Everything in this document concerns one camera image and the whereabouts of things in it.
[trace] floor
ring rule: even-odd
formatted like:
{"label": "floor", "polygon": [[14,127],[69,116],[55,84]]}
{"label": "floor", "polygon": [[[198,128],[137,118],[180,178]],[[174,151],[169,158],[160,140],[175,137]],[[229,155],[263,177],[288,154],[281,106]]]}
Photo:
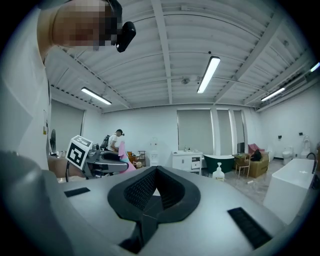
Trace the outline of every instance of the floor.
{"label": "floor", "polygon": [[[241,193],[262,205],[267,194],[272,174],[283,166],[282,160],[274,159],[269,163],[267,172],[257,178],[252,178],[250,176],[247,178],[247,175],[244,175],[243,172],[241,172],[240,177],[238,178],[238,173],[236,174],[235,170],[232,170],[224,174],[224,182],[235,187]],[[212,177],[212,173],[208,173],[207,169],[202,170],[202,175],[209,178]]]}

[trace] ceiling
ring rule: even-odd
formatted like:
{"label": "ceiling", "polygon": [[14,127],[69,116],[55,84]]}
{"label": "ceiling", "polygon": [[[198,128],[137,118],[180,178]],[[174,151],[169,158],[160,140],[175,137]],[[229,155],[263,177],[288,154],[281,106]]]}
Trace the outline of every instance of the ceiling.
{"label": "ceiling", "polygon": [[[273,1],[118,1],[123,23],[136,27],[135,38],[122,53],[115,46],[50,50],[45,66],[53,99],[103,113],[202,103],[260,108],[268,92],[307,83],[316,62],[293,20]],[[221,62],[197,94],[210,56]]]}

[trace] black rubber pad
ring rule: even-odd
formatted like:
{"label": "black rubber pad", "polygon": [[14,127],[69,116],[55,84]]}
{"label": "black rubber pad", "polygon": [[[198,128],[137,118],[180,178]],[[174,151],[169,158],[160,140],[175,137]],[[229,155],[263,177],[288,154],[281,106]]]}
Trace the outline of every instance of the black rubber pad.
{"label": "black rubber pad", "polygon": [[69,197],[77,196],[77,195],[80,195],[80,194],[83,194],[83,193],[86,193],[89,191],[90,191],[90,189],[87,187],[80,187],[77,189],[65,191],[64,194],[66,195],[67,198],[69,198]]}
{"label": "black rubber pad", "polygon": [[228,210],[231,218],[249,240],[254,249],[259,248],[272,239],[262,227],[241,207]]}

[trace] bag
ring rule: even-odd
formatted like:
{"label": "bag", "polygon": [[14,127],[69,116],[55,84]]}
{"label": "bag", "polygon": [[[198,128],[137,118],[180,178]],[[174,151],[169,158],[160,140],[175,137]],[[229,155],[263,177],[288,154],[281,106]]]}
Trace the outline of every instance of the bag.
{"label": "bag", "polygon": [[106,149],[108,147],[110,135],[104,137],[103,142],[101,143],[100,149]]}

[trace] faucet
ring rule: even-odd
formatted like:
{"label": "faucet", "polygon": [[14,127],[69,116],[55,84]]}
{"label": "faucet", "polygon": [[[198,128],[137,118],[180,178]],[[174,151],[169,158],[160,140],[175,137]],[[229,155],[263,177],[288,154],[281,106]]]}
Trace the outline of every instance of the faucet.
{"label": "faucet", "polygon": [[315,170],[316,170],[316,166],[317,166],[316,155],[311,152],[311,153],[309,153],[309,154],[306,156],[306,158],[308,159],[308,156],[310,156],[310,155],[313,155],[313,156],[314,156],[314,164],[313,164],[313,169],[312,169],[312,174],[314,174],[314,173],[315,173]]}

